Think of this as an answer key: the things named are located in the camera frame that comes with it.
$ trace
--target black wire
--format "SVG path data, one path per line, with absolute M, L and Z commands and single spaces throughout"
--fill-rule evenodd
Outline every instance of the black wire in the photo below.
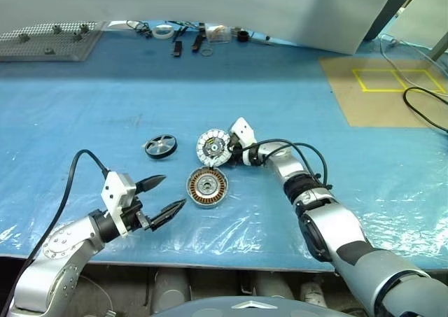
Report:
M 322 167 L 323 167 L 323 182 L 322 184 L 327 185 L 327 181 L 328 181 L 328 166 L 327 166 L 327 162 L 325 161 L 324 156 L 321 154 L 321 152 L 319 150 L 317 150 L 315 147 L 313 147 L 311 144 L 308 143 L 302 143 L 302 142 L 294 142 L 294 144 L 296 146 L 301 146 L 301 147 L 307 147 L 309 149 L 311 149 L 312 151 L 314 151 L 316 153 L 316 155 L 319 156 L 319 159 L 322 162 Z M 269 154 L 267 154 L 264 158 L 263 161 L 261 161 L 261 165 L 263 165 L 264 163 L 266 163 L 266 161 L 269 159 L 269 157 L 275 155 L 276 153 L 278 153 L 279 151 L 285 149 L 285 148 L 289 148 L 292 145 L 290 144 L 286 144 L 280 148 L 277 148 L 276 150 L 273 150 L 272 152 L 270 152 Z
M 299 149 L 298 145 L 294 144 L 294 143 L 291 142 L 291 141 L 288 141 L 288 140 L 285 140 L 285 139 L 269 139 L 269 140 L 264 140 L 264 141 L 257 142 L 257 143 L 255 143 L 255 144 L 252 144 L 252 145 L 247 146 L 247 147 L 242 148 L 242 149 L 236 149 L 236 150 L 233 150 L 233 151 L 231 151 L 231 152 L 232 152 L 232 153 L 236 153 L 236 154 L 238 154 L 238 153 L 242 153 L 242 152 L 244 152 L 244 151 L 246 151 L 246 150 L 250 150 L 250 149 L 252 149 L 252 148 L 257 148 L 257 147 L 261 146 L 262 144 L 272 143 L 272 142 L 284 142 L 284 143 L 287 143 L 287 145 L 281 147 L 281 149 L 284 149 L 284 148 L 287 148 L 287 147 L 293 147 L 293 148 L 295 149 L 295 151 L 297 151 L 297 153 L 299 154 L 300 158 L 302 159 L 302 161 L 303 161 L 304 165 L 306 166 L 306 168 L 307 168 L 309 174 L 314 178 L 314 180 L 316 180 L 318 183 L 321 183 L 321 182 L 317 179 L 316 175 L 314 174 L 313 169 L 312 169 L 311 166 L 309 165 L 309 163 L 308 163 L 307 158 L 305 157 L 305 155 L 303 155 L 303 152 Z M 325 181 L 324 185 L 325 185 L 325 184 L 326 184 L 327 177 L 328 177 L 328 176 L 327 176 L 327 175 L 328 175 L 328 172 L 327 172 L 327 169 L 326 169 L 327 164 L 326 164 L 326 162 L 325 162 L 325 159 L 323 159 L 322 154 L 321 154 L 317 149 L 315 149 L 315 147 L 313 147 L 313 146 L 311 146 L 311 145 L 309 145 L 309 144 L 307 144 L 307 143 L 301 143 L 301 145 L 306 146 L 306 147 L 312 149 L 312 150 L 319 156 L 319 158 L 321 158 L 321 160 L 322 160 L 322 165 L 324 166 L 324 181 Z M 277 148 L 276 150 L 273 150 L 273 153 L 277 153 L 277 152 L 280 151 L 281 149 L 280 149 L 280 148 Z
M 103 173 L 104 179 L 107 177 L 107 173 L 109 170 L 102 164 L 102 162 L 99 160 L 97 156 L 95 156 L 90 150 L 82 149 L 78 151 L 75 154 L 75 157 L 73 158 L 73 161 L 71 161 L 70 171 L 69 171 L 69 177 L 67 178 L 67 184 L 65 185 L 65 191 L 64 195 L 62 196 L 61 204 L 59 205 L 59 208 L 57 209 L 57 212 L 55 216 L 53 217 L 53 220 L 51 220 L 51 223 L 49 224 L 47 230 L 45 233 L 43 233 L 42 237 L 39 239 L 38 243 L 34 247 L 33 251 L 29 254 L 28 258 L 25 260 L 22 268 L 20 268 L 19 274 L 17 278 L 14 281 L 13 287 L 11 288 L 8 297 L 6 298 L 5 305 L 3 306 L 3 310 L 1 311 L 1 317 L 6 317 L 6 314 L 9 310 L 9 305 L 11 304 L 11 301 L 14 297 L 15 287 L 25 271 L 26 268 L 33 262 L 34 257 L 36 256 L 37 252 L 41 249 L 43 242 L 47 239 L 48 235 L 51 233 L 53 228 L 55 228 L 55 225 L 57 224 L 57 221 L 59 220 L 60 216 L 62 215 L 62 212 L 65 208 L 65 204 L 67 203 L 67 200 L 70 195 L 71 185 L 73 183 L 74 175 L 75 175 L 75 169 L 76 165 L 78 164 L 79 157 L 82 154 L 88 154 L 94 161 L 97 163 L 98 167 L 101 169 L 101 172 Z
M 427 90 L 426 88 L 423 87 L 417 87 L 417 86 L 413 86 L 413 87 L 409 87 L 407 88 L 404 92 L 403 92 L 403 101 L 405 102 L 406 106 L 409 107 L 410 109 L 412 109 L 415 113 L 417 113 L 418 115 L 420 115 L 427 123 L 431 124 L 432 126 L 448 133 L 448 129 L 445 127 L 442 127 L 441 125 L 438 125 L 437 123 L 434 123 L 433 121 L 429 120 L 428 117 L 426 117 L 426 115 L 424 115 L 421 111 L 419 111 L 417 108 L 413 107 L 413 105 L 411 105 L 411 103 L 409 103 L 409 101 L 407 100 L 407 93 L 410 90 L 419 90 L 419 91 L 423 91 L 425 93 L 428 93 L 430 95 L 432 95 L 433 97 L 435 97 L 436 99 L 439 99 L 442 103 L 448 105 L 448 101 L 445 99 L 442 99 L 441 97 L 439 97 L 438 95 L 436 95 L 436 93 L 431 92 L 430 90 Z
M 147 22 L 143 22 L 143 21 L 135 21 L 135 22 L 137 22 L 135 27 L 130 25 L 129 21 L 126 21 L 126 25 L 129 28 L 132 28 L 133 30 L 135 30 L 136 33 L 141 34 L 141 35 L 145 36 L 146 38 L 150 38 L 153 36 L 153 32 Z

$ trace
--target plastic sheet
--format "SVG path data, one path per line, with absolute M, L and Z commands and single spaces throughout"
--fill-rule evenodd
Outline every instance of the plastic sheet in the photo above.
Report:
M 184 43 L 194 37 L 185 34 Z M 349 127 L 317 62 L 328 52 L 228 43 L 206 60 L 186 53 L 174 64 L 171 47 L 121 31 L 104 34 L 85 63 L 0 64 L 0 254 L 31 251 L 59 205 L 77 150 L 89 148 L 136 181 L 166 174 L 141 196 L 145 213 L 156 214 L 187 197 L 186 180 L 201 165 L 200 134 L 244 116 L 259 140 L 306 141 L 321 150 L 335 196 L 376 247 L 425 269 L 447 268 L 446 137 L 430 129 Z M 372 44 L 362 53 L 376 55 Z M 142 145 L 166 133 L 178 139 L 177 151 L 160 161 L 147 157 Z M 320 171 L 319 159 L 307 156 Z M 188 200 L 169 224 L 116 239 L 93 261 L 330 269 L 307 251 L 268 170 L 221 170 L 230 185 L 219 206 L 204 210 Z M 61 221 L 105 209 L 102 184 L 95 164 L 82 158 Z

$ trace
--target black pulley wheel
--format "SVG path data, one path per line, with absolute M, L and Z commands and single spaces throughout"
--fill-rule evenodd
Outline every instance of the black pulley wheel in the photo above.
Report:
M 177 149 L 177 140 L 172 135 L 159 135 L 146 142 L 145 152 L 154 159 L 170 156 Z

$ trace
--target metal perforated plate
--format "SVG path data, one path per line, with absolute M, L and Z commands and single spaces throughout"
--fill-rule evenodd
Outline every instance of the metal perforated plate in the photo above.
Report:
M 0 35 L 0 62 L 82 62 L 108 22 L 60 22 L 38 24 Z M 88 27 L 81 31 L 81 25 Z M 61 32 L 53 29 L 58 26 Z

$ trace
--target tape roll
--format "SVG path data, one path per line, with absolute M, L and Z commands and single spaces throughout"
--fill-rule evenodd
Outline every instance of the tape roll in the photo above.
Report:
M 153 37 L 157 39 L 168 39 L 174 35 L 174 28 L 169 24 L 161 24 L 152 28 Z

